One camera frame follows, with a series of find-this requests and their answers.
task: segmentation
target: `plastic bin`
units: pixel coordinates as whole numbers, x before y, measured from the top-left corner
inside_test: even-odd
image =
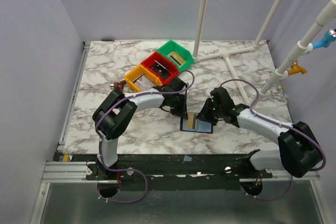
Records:
[[[187,69],[192,63],[194,63],[194,58],[191,53],[173,40],[168,41],[166,44],[160,47],[158,49],[158,52],[162,54],[165,58],[173,62],[179,71]],[[178,60],[173,59],[170,56],[172,52],[176,52],[179,56],[181,56],[181,58],[185,60],[185,63],[181,64]]]
[[[156,75],[154,75],[152,72],[150,72],[147,68],[145,68],[143,65],[138,65],[136,68],[134,68],[131,72],[126,74],[124,76],[125,80],[128,83],[128,87],[131,90],[134,90],[136,92],[141,92],[141,90],[135,83],[133,83],[134,80],[136,80],[139,76],[144,75],[146,76],[151,82],[155,84],[155,86],[161,86],[162,82]]]
[[[162,69],[162,74],[159,74],[158,69],[152,69],[153,66],[157,65],[157,62],[166,69]],[[147,59],[145,59],[141,65],[149,70],[149,72],[156,75],[162,84],[168,84],[175,76],[179,74],[179,70],[176,65],[165,58],[158,52],[153,53]]]

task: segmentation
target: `green bin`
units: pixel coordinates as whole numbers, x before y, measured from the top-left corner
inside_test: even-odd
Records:
[[[194,63],[194,58],[191,53],[173,40],[169,40],[166,44],[160,47],[158,52],[173,62],[179,72],[187,69],[192,63]]]

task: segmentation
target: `white marble surface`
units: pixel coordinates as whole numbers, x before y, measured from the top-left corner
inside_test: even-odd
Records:
[[[92,42],[78,90],[75,109],[66,136],[64,153],[95,154],[98,152],[98,135],[92,115],[111,92],[110,83],[121,81],[142,60],[156,51],[166,41],[115,41]],[[192,41],[176,41],[188,50],[193,50]],[[201,42],[200,56],[216,53],[228,48],[251,45],[251,41],[208,41]],[[273,61],[265,41],[254,52],[230,57],[237,74],[257,87],[266,83]],[[190,70],[196,76],[194,86],[188,92],[187,110],[199,112],[209,97],[210,91],[232,76],[223,59],[194,63]],[[188,73],[180,75],[191,81]],[[255,94],[251,87],[243,84],[251,101]],[[226,88],[235,103],[243,103],[242,97],[231,82]],[[256,110],[273,118],[290,121],[280,85],[273,86],[272,95],[257,104]],[[118,153],[134,154],[209,154],[248,153],[257,148],[273,150],[277,146],[264,137],[249,130],[236,128],[219,122],[213,134],[181,132],[180,118],[160,109],[149,109],[135,114],[125,133],[119,138]]]

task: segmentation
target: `white vertical pole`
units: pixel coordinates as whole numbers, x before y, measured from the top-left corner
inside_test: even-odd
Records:
[[[195,39],[195,45],[194,45],[194,52],[193,52],[193,58],[197,58],[198,53],[198,46],[200,43],[200,37],[201,37],[201,30],[202,30],[202,23],[205,13],[205,6],[206,6],[206,0],[201,0],[201,5],[199,7],[199,15],[198,15],[198,22],[197,22],[197,33],[196,33],[196,39]]]
[[[264,21],[264,23],[263,23],[261,29],[260,29],[259,34],[258,34],[256,40],[253,42],[253,46],[254,46],[254,47],[258,47],[259,42],[260,42],[260,40],[261,40],[261,37],[263,36],[263,34],[264,34],[264,32],[265,32],[265,30],[266,30],[266,28],[267,28],[269,22],[271,21],[271,19],[272,19],[272,17],[273,17],[273,14],[275,13],[275,11],[276,11],[276,9],[277,9],[277,7],[278,7],[280,1],[281,1],[281,0],[274,0],[274,3],[273,3],[273,5],[272,5],[271,9],[269,10],[269,13],[268,13],[268,15],[267,15],[267,17],[266,17],[266,19],[265,19],[265,21]]]

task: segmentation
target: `gray wall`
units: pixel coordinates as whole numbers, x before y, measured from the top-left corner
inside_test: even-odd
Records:
[[[200,0],[61,0],[82,40],[194,39]],[[208,0],[201,39],[255,39],[274,0]],[[282,0],[268,39],[292,0]]]
[[[329,0],[294,0],[293,6],[281,22],[279,29],[271,39],[270,49],[276,66],[287,56],[296,41],[300,40],[313,24],[316,16]],[[322,38],[336,20],[325,27],[314,41]],[[294,122],[307,122],[327,155],[327,166],[322,170],[324,191],[336,219],[336,44],[321,48],[313,53],[301,56],[299,64],[305,67],[307,74],[296,74],[283,82],[289,109]]]
[[[0,0],[0,222],[29,223],[82,43],[60,0]]]

